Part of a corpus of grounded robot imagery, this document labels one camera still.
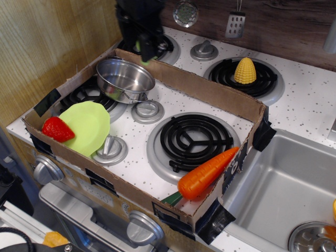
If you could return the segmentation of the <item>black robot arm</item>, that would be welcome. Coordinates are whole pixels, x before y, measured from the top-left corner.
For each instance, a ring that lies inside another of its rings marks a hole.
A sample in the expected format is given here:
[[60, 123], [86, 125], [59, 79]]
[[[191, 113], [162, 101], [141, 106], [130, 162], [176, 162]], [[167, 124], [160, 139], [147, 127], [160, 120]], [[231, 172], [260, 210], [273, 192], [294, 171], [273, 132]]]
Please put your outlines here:
[[143, 62], [147, 62], [165, 48], [163, 26], [160, 19], [165, 1], [117, 1], [116, 16], [125, 44], [140, 46]]

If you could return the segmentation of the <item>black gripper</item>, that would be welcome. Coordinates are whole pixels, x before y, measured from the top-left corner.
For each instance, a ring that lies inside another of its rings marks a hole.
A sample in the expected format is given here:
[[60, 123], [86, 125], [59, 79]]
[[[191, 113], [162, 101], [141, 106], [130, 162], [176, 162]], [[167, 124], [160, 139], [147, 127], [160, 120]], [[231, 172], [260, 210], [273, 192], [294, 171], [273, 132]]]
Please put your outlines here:
[[163, 40], [163, 27], [160, 19], [161, 10], [140, 11], [138, 19], [124, 10], [117, 10], [117, 19], [124, 42], [128, 47], [133, 47], [138, 40], [143, 62], [153, 58], [158, 59], [168, 49], [168, 44]]

